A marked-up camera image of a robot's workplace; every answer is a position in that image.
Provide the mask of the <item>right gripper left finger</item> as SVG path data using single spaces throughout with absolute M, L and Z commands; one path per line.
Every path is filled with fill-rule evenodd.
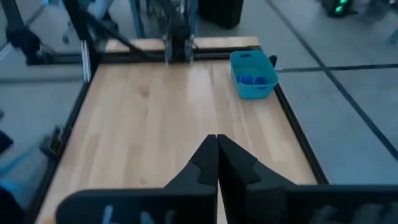
M 154 189 L 94 189 L 69 195 L 57 224 L 216 223 L 218 140 L 208 135 L 186 166 Z

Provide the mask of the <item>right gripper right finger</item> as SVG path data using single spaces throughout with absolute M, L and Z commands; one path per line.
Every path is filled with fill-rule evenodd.
M 393 185 L 298 185 L 218 135 L 219 182 L 228 223 L 397 224 Z

